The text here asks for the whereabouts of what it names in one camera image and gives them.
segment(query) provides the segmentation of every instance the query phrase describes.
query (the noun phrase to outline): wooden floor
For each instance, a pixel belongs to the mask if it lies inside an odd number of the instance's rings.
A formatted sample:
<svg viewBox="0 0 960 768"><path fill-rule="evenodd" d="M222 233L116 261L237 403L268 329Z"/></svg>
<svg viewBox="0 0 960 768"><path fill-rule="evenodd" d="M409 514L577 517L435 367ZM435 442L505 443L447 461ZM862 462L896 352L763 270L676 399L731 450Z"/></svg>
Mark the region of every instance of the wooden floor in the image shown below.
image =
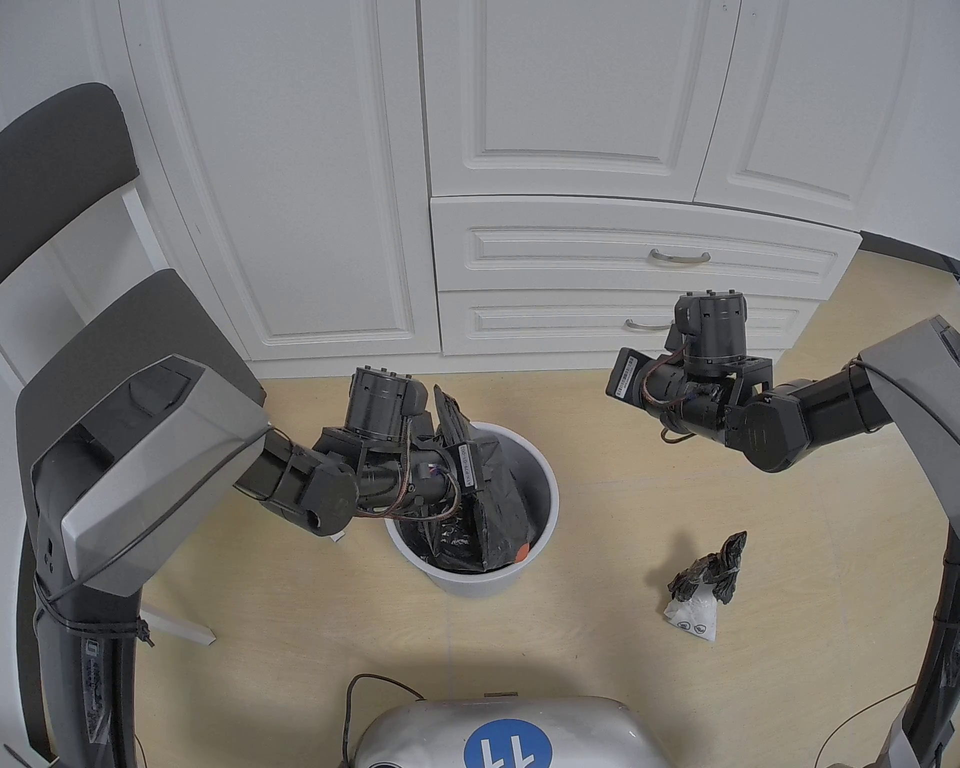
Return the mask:
<svg viewBox="0 0 960 768"><path fill-rule="evenodd" d="M862 252L778 381L835 372L934 311L960 324L949 275ZM380 522L316 540L232 493L146 588L218 637L141 647L136 724L152 768L334 768L344 690L364 671L430 698L609 696L680 768L808 768L844 718L915 681L947 523L894 427L767 475L707 441L664 445L656 423L604 396L604 371L423 380L540 447L561 490L550 545L509 592L469 602L404 562ZM343 423L345 379L266 387L296 440ZM666 583L742 529L716 642L666 624ZM359 687L355 733L404 700ZM873 760L904 700L854 720L821 765ZM960 765L958 746L945 765Z"/></svg>

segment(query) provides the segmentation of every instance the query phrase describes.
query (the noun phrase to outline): white plastic wrapper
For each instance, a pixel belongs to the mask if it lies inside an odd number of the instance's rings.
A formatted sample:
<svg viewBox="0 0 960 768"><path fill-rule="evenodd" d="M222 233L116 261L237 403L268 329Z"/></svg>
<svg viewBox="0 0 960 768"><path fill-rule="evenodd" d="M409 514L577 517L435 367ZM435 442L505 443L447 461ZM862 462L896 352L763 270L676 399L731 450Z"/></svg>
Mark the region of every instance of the white plastic wrapper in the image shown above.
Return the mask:
<svg viewBox="0 0 960 768"><path fill-rule="evenodd" d="M671 624L691 635L713 642L717 637L717 599L713 585L701 584L693 597L684 602L671 600L663 615Z"/></svg>

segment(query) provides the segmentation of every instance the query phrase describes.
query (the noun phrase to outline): robotic arm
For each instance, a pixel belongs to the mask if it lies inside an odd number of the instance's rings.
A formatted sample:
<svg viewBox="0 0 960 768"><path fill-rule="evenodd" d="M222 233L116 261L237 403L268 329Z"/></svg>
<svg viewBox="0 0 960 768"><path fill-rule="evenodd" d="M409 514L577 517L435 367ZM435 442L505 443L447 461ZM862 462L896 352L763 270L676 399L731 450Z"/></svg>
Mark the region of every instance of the robotic arm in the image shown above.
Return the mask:
<svg viewBox="0 0 960 768"><path fill-rule="evenodd" d="M934 317L864 349L826 379L775 387L772 361L746 353L746 319L742 294L688 293L675 307L668 353L655 360L620 350L607 395L659 419L668 443L707 437L767 472L897 424L950 526L920 678L874 766L929 768L953 735L960 701L960 333Z"/></svg>
<svg viewBox="0 0 960 768"><path fill-rule="evenodd" d="M317 536L355 516L424 518L440 504L432 519L455 514L459 462L479 454L470 441L444 447L426 401L418 381L357 369L344 427L307 448L214 370L173 355L130 376L53 444L32 472L34 587L60 764L136 765L134 649L150 642L141 588L231 485Z"/></svg>

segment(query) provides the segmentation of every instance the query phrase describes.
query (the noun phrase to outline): metal handle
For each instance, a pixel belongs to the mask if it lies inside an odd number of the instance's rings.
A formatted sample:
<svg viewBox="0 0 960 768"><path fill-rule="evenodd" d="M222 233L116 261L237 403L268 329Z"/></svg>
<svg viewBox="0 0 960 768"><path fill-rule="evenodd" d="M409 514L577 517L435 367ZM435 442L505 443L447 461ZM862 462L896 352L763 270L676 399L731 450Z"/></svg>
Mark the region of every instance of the metal handle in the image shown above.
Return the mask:
<svg viewBox="0 0 960 768"><path fill-rule="evenodd" d="M672 325L672 323L667 323L666 325L643 325L634 323L634 321L628 318L627 322L623 324L623 327L629 330L670 330L670 325Z"/></svg>
<svg viewBox="0 0 960 768"><path fill-rule="evenodd" d="M669 261L671 264L706 264L710 261L710 254L704 251L699 256L673 256L669 253L660 253L656 248L650 251L650 255L658 261Z"/></svg>

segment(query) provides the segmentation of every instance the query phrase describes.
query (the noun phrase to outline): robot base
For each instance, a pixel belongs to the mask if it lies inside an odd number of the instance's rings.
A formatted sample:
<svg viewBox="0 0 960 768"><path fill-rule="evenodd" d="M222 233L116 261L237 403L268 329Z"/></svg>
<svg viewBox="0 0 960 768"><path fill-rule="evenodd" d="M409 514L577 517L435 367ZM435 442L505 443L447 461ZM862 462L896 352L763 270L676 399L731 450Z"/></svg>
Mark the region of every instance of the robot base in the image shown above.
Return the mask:
<svg viewBox="0 0 960 768"><path fill-rule="evenodd" d="M611 699L415 702L364 733L355 768L673 768L657 739Z"/></svg>

